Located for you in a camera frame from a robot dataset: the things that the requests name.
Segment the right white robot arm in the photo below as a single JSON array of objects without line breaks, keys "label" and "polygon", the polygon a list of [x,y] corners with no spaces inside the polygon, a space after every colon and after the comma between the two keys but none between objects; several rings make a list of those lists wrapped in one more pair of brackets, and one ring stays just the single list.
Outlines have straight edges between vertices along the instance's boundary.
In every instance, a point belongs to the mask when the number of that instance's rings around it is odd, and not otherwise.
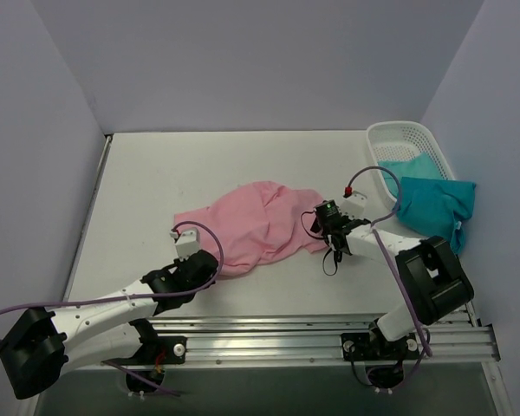
[{"label": "right white robot arm", "polygon": [[458,256],[442,237],[404,237],[378,229],[365,218],[350,217],[333,200],[314,208],[311,230],[323,239],[339,263],[365,257],[389,267],[402,303],[374,323],[367,337],[372,354],[385,358],[410,334],[432,325],[474,297]]}]

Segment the pink t shirt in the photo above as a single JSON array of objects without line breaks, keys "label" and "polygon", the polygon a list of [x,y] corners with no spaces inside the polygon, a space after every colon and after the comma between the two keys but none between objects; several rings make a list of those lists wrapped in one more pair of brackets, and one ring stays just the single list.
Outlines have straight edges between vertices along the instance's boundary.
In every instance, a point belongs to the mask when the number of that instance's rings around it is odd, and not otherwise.
[{"label": "pink t shirt", "polygon": [[259,265],[280,262],[301,250],[310,254],[326,244],[304,230],[303,213],[312,221],[312,209],[323,201],[311,189],[292,189],[272,181],[242,185],[212,204],[176,213],[173,221],[198,222],[213,231],[217,245],[208,236],[201,247],[215,257],[224,252],[222,276],[243,276]]}]

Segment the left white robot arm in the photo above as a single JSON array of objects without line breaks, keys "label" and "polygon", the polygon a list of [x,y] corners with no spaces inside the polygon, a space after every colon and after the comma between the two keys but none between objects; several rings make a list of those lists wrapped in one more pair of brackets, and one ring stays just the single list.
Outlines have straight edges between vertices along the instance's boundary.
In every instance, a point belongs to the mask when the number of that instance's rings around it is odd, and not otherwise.
[{"label": "left white robot arm", "polygon": [[26,309],[0,341],[0,359],[19,400],[51,387],[77,359],[112,353],[120,344],[114,332],[125,337],[136,322],[177,309],[194,294],[213,284],[218,260],[199,250],[187,259],[153,270],[121,289],[117,296],[102,297],[52,309]]}]

